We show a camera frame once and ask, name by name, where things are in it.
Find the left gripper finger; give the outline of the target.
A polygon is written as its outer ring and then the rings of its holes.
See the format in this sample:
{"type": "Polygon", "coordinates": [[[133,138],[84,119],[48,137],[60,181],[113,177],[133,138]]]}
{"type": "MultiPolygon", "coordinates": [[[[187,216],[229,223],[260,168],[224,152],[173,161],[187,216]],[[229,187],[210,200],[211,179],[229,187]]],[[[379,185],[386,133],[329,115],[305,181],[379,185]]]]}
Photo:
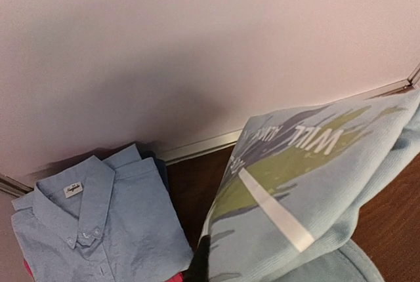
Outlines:
{"type": "Polygon", "coordinates": [[[209,253],[211,238],[204,235],[198,244],[188,269],[183,273],[184,282],[209,281],[209,253]]]}

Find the light blue shirt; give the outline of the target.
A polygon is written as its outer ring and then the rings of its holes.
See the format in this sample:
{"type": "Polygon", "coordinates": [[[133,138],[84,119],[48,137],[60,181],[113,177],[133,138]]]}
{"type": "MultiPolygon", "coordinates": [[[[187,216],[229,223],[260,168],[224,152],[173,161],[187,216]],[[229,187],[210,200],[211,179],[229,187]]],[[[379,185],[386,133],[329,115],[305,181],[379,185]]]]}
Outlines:
{"type": "Polygon", "coordinates": [[[168,281],[193,256],[153,157],[90,157],[13,201],[36,281],[168,281]]]}

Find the blue printed garment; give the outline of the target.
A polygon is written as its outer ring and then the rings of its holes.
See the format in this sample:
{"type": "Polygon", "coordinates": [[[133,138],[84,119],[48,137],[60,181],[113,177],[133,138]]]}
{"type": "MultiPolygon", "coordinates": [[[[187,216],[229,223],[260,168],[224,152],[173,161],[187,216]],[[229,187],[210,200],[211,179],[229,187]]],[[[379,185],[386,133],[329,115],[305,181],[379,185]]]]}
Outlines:
{"type": "Polygon", "coordinates": [[[211,281],[381,281],[351,237],[419,153],[419,91],[250,118],[203,232],[211,281]]]}

